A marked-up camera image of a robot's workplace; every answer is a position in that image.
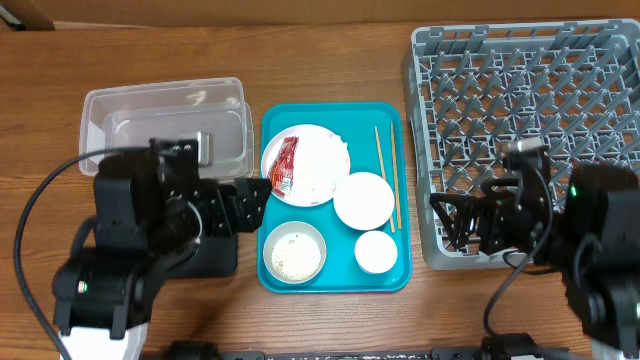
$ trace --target red wrapper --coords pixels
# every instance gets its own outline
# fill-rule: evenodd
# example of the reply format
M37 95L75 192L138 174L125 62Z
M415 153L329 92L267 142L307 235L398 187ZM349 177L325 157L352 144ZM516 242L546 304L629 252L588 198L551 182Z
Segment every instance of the red wrapper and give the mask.
M280 146L278 157L276 157L269 170L273 192L280 197L289 195L293 187L293 158L297 147L297 136L285 138L282 146Z

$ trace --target plastic dish rack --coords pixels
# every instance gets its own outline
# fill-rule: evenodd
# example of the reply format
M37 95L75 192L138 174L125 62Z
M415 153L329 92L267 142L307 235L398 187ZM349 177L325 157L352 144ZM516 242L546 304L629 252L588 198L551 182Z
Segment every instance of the plastic dish rack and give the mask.
M564 205L576 163L606 162L638 173L639 42L634 20L413 32L402 71L416 150L422 252L429 266L504 266L500 254L478 253L478 239L454 250L429 196L481 195L484 179L509 175L498 160L515 139L542 137L549 146L556 209Z

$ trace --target table surface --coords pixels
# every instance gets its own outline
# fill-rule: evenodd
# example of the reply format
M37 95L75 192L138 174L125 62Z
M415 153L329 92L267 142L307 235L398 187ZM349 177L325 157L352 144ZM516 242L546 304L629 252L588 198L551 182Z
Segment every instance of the table surface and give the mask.
M422 260L415 158L400 64L419 24L261 26L0 34L0 358L55 359L12 266L15 227L33 190L78 153L85 95L114 86L234 76L256 134L285 102L386 101L404 120L414 271L393 294L276 295L256 276L255 234L240 237L237 273L170 281L160 291L145 351L174 340L276 352L425 350L478 345L487 300L508 270L435 271ZM256 135L256 148L260 137ZM79 223L94 214L91 178L73 168L47 189L25 232L22 257L51 319L51 280ZM498 332L589 352L559 275L521 276L492 313Z

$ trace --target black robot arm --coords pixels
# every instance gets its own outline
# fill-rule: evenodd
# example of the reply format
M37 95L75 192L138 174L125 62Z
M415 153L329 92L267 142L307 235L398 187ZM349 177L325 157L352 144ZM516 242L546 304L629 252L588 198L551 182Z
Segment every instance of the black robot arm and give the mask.
M151 140L148 149L103 159L94 179L96 217L56 273L54 324L105 328L111 339L151 318L170 277L233 273L237 233L262 223L271 183L200 179L196 140ZM89 232L95 247L85 247Z
M516 248L525 259L562 272L567 300L583 332L604 346L637 357L640 328L640 191L628 169L578 164L572 172L563 213L554 212L549 194L550 160L538 138L510 144L503 165L518 177L482 183L484 197L432 194L452 246L480 238L480 251ZM455 208L453 219L446 204ZM485 356L523 355L533 342L527 334L497 335L488 313L518 267L492 298L485 313L489 336Z

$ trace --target blue tray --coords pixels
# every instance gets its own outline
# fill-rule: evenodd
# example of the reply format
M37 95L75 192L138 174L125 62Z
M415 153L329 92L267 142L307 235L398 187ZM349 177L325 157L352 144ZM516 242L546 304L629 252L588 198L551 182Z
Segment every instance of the blue tray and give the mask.
M396 265L387 273L379 275L367 274L360 269L355 259L354 247L363 232L353 230L342 223L333 208L333 201L310 208L300 208L287 205L271 196L264 221L258 230L258 277L267 289L276 293L390 292L398 291L407 285L412 272L411 237L407 218L407 178L402 145L402 120L392 106L382 102L277 105L267 111L262 120L260 154L262 160L262 153L269 141L290 126L320 125L338 134L342 141L347 143L351 157L351 173L367 171L380 175L374 130L374 126L377 126L387 181L393 189L391 122L396 139L402 230L396 229L395 234L392 234L389 222L379 230L391 235L398 245ZM327 244L327 259L320 273L311 281L298 285L285 284L271 276L262 257L264 242L269 233L278 225L294 220L313 225L322 233Z

